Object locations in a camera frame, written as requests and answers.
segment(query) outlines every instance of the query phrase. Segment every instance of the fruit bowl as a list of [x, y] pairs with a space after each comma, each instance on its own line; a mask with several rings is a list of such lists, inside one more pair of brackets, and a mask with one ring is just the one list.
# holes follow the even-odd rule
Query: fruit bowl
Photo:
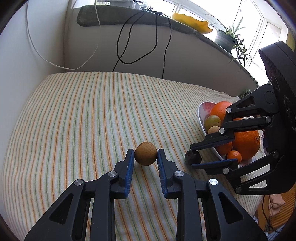
[[[205, 127], [204, 127], [204, 122], [205, 122], [205, 119], [208, 118], [210, 116], [210, 112], [212, 110], [212, 108], [214, 107], [216, 103], [213, 103], [213, 102], [203, 102], [201, 103], [199, 106], [198, 106], [198, 109], [197, 109], [197, 116], [198, 116], [198, 122], [200, 124], [200, 126], [202, 127], [202, 132], [203, 134], [206, 136], [206, 131], [205, 131]], [[211, 150], [213, 151], [213, 153], [220, 159], [220, 160], [225, 160], [226, 159], [226, 155], [223, 155], [221, 156], [214, 147], [211, 147]], [[251, 163], [253, 161], [256, 160], [256, 156], [254, 156], [253, 158], [247, 160], [247, 161], [242, 161], [240, 164], [239, 164], [239, 167], [240, 166], [244, 166], [248, 163]]]

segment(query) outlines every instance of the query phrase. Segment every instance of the gray fabric covering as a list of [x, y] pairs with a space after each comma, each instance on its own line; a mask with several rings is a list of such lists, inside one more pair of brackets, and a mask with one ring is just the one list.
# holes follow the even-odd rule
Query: gray fabric covering
[[[128, 18], [134, 15], [137, 12], [142, 10], [127, 8], [127, 7], [116, 7], [116, 6], [107, 6], [107, 5], [97, 5], [98, 15], [100, 17], [101, 25], [121, 25], [126, 22]], [[127, 24], [133, 24], [134, 21], [140, 17], [140, 13], [135, 17], [131, 18]], [[216, 48], [223, 54], [229, 57], [230, 60], [233, 59], [232, 55], [220, 47], [218, 44], [210, 40], [209, 38], [203, 36], [200, 32], [194, 30], [193, 28], [179, 23], [173, 19], [170, 19], [172, 29], [184, 34], [194, 34], [197, 38]], [[96, 11], [93, 5], [87, 5], [81, 7], [78, 16], [77, 23], [82, 27], [98, 26], [98, 19], [96, 17]], [[146, 12], [146, 14], [141, 17], [135, 24], [139, 25], [155, 25], [155, 14], [152, 12]], [[166, 16], [157, 16], [157, 26], [170, 27], [168, 19]], [[250, 73], [242, 67], [242, 70], [245, 71], [248, 75]]]

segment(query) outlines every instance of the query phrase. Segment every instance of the cable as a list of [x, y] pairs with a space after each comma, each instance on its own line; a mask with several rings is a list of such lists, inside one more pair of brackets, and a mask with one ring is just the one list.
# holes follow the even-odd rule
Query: cable
[[265, 197], [265, 195], [263, 195], [263, 200], [262, 200], [262, 212], [263, 212], [263, 215], [264, 215], [264, 217], [265, 217], [265, 219], [266, 219], [266, 221], [267, 221], [269, 227], [272, 229], [272, 231], [274, 231], [274, 232], [276, 232], [276, 233], [279, 233], [277, 230], [275, 230], [275, 229], [272, 227], [272, 225], [270, 224], [269, 220], [267, 219], [267, 217], [266, 217], [266, 215], [265, 215], [264, 208], [263, 208], [264, 197]]
[[139, 61], [140, 59], [146, 57], [148, 54], [151, 54], [151, 53], [155, 50], [155, 48], [156, 48], [156, 46], [157, 46], [157, 15], [158, 15], [158, 14], [156, 14], [156, 16], [155, 16], [155, 33], [156, 33], [155, 38], [156, 38], [156, 40], [155, 40], [155, 46], [154, 46], [154, 48], [153, 48], [150, 52], [148, 52], [147, 54], [143, 55], [142, 57], [140, 57], [140, 58], [138, 58], [137, 60], [135, 60], [135, 61], [133, 61], [133, 62], [130, 62], [130, 63], [123, 62], [123, 61], [121, 60], [121, 57], [119, 57], [119, 54], [118, 54], [118, 43], [119, 43], [120, 35], [121, 35], [122, 29], [123, 29], [124, 25], [127, 23], [127, 21], [124, 23], [124, 25], [122, 26], [121, 31], [120, 31], [120, 33], [119, 33], [119, 36], [118, 36], [118, 39], [117, 39], [117, 46], [116, 46], [116, 54], [117, 54], [117, 57], [118, 57], [118, 59], [119, 59], [119, 61], [120, 61], [121, 63], [123, 63], [123, 64], [133, 64], [133, 63]]
[[[116, 62], [116, 64], [115, 64], [115, 66], [114, 66], [114, 68], [113, 68], [113, 70], [112, 70], [112, 72], [114, 72], [114, 70], [115, 70], [115, 67], [117, 66], [117, 64], [118, 64], [118, 62], [119, 62], [119, 60], [121, 59], [121, 57], [124, 55], [124, 53], [125, 53], [125, 51], [126, 51], [126, 48], [127, 48], [127, 46], [128, 46], [128, 43], [129, 43], [129, 40], [130, 40], [130, 37], [131, 37], [131, 29], [132, 29], [132, 27], [134, 26], [134, 24], [141, 18], [141, 17], [143, 17], [144, 16], [144, 14], [146, 13], [146, 11], [145, 10], [143, 10], [143, 11], [141, 11], [141, 12], [144, 12], [133, 24], [132, 24], [132, 26], [131, 26], [131, 28], [130, 28], [130, 31], [129, 31], [129, 35], [128, 35], [128, 40], [127, 40], [127, 42], [126, 42], [126, 46], [125, 46], [125, 48], [124, 48], [124, 51], [123, 51], [123, 53], [122, 53], [122, 55], [120, 56], [120, 58], [117, 60], [117, 62]], [[121, 35], [121, 32], [122, 32], [122, 30], [123, 30], [123, 27], [125, 26], [125, 24], [133, 17], [133, 16], [131, 16], [124, 24], [123, 24], [123, 26], [122, 26], [122, 28], [121, 28], [121, 30], [120, 30], [120, 33], [119, 33], [119, 37], [120, 37], [120, 35]]]
[[[166, 17], [168, 18], [168, 22], [169, 22], [169, 24], [170, 24], [170, 39], [169, 39], [169, 41], [168, 41], [167, 47], [165, 48], [165, 55], [166, 55], [166, 50], [168, 49], [168, 46], [169, 46], [169, 44], [170, 44], [170, 40], [171, 40], [171, 38], [172, 38], [172, 25], [171, 25], [171, 23], [170, 23], [170, 18], [169, 18], [167, 15], [165, 15], [165, 14], [163, 14], [163, 15], [166, 16]], [[165, 71], [165, 55], [164, 55], [164, 57], [163, 57], [163, 73], [164, 73], [164, 71]]]
[[[94, 53], [90, 56], [90, 58], [89, 58], [89, 59], [88, 59], [83, 65], [81, 65], [80, 67], [75, 68], [75, 69], [70, 69], [70, 68], [65, 68], [65, 67], [58, 66], [58, 65], [56, 65], [56, 64], [53, 64], [53, 63], [49, 62], [49, 61], [46, 60], [45, 58], [43, 58], [43, 57], [39, 54], [39, 52], [37, 51], [35, 45], [33, 44], [33, 40], [32, 40], [31, 35], [30, 35], [29, 24], [28, 24], [28, 5], [29, 5], [29, 1], [27, 1], [27, 4], [26, 4], [26, 16], [25, 16], [26, 28], [27, 28], [27, 32], [28, 32], [28, 36], [29, 36], [30, 42], [31, 42], [31, 44], [32, 44], [32, 46], [33, 46], [33, 48], [34, 48], [34, 50], [36, 51], [36, 53], [39, 55], [40, 58], [42, 58], [42, 59], [43, 59], [44, 61], [46, 61], [47, 63], [49, 63], [49, 64], [51, 64], [51, 65], [53, 65], [53, 66], [55, 66], [55, 67], [61, 68], [61, 69], [77, 70], [77, 69], [80, 69], [83, 65], [85, 65], [85, 64], [86, 64], [86, 63], [92, 58], [92, 56], [94, 56], [96, 50], [97, 50], [98, 47], [99, 47], [99, 42], [98, 42], [98, 44], [97, 44], [97, 46], [96, 46], [96, 49], [95, 49]], [[100, 22], [100, 20], [99, 20], [98, 10], [97, 10], [97, 8], [96, 8], [96, 1], [95, 1], [95, 3], [94, 3], [94, 6], [95, 6], [95, 10], [96, 10], [96, 17], [97, 17], [97, 19], [98, 19], [99, 26], [100, 26], [100, 28], [101, 28], [101, 22]]]

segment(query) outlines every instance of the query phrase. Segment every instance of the striped tablecloth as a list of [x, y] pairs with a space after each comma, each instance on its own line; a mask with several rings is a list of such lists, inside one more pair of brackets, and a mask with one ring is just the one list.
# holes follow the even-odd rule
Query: striped tablecloth
[[[11, 136], [3, 172], [5, 221], [23, 240], [75, 179], [99, 178], [124, 159], [128, 148], [144, 141], [163, 148], [179, 170], [208, 180], [204, 170], [184, 165], [190, 144], [204, 138], [197, 107], [203, 101], [237, 99], [137, 74], [48, 76], [25, 104]], [[217, 160], [209, 149], [200, 153], [203, 162]], [[237, 196], [223, 176], [215, 178], [254, 214], [260, 196]], [[131, 192], [126, 200], [115, 201], [115, 213], [118, 240], [175, 240], [177, 200], [163, 197], [156, 162], [148, 167], [135, 163]]]

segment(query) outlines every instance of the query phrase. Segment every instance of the white cable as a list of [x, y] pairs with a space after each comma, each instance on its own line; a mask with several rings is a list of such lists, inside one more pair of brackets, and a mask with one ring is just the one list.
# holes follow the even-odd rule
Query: white cable
[[[34, 50], [36, 51], [36, 53], [39, 55], [40, 58], [42, 58], [42, 59], [43, 59], [44, 61], [46, 61], [47, 63], [49, 63], [49, 64], [51, 64], [51, 65], [53, 65], [53, 66], [56, 66], [56, 67], [58, 67], [58, 68], [61, 68], [61, 69], [77, 70], [77, 69], [80, 69], [83, 65], [85, 65], [85, 64], [86, 64], [86, 63], [92, 58], [92, 56], [94, 56], [96, 50], [97, 50], [98, 47], [99, 47], [99, 43], [97, 44], [96, 49], [95, 49], [94, 53], [90, 56], [90, 58], [89, 58], [89, 59], [88, 59], [83, 65], [81, 65], [80, 67], [78, 67], [78, 68], [76, 68], [76, 69], [70, 69], [70, 68], [61, 67], [61, 66], [58, 66], [58, 65], [56, 65], [56, 64], [53, 64], [53, 63], [49, 62], [48, 60], [46, 60], [45, 58], [43, 58], [43, 57], [39, 54], [39, 52], [37, 51], [35, 45], [33, 44], [33, 41], [32, 41], [31, 35], [30, 35], [29, 24], [28, 24], [28, 5], [29, 5], [29, 0], [27, 1], [27, 4], [26, 4], [26, 27], [27, 27], [27, 32], [28, 32], [28, 36], [29, 36], [30, 42], [31, 42], [31, 44], [32, 44], [32, 46], [33, 46], [33, 48], [34, 48]], [[100, 28], [101, 28], [101, 23], [100, 23], [100, 20], [99, 20], [98, 10], [97, 10], [97, 8], [96, 8], [96, 1], [94, 2], [94, 7], [95, 7], [95, 10], [96, 10], [96, 17], [97, 17], [97, 19], [98, 19], [99, 26], [100, 26]]]

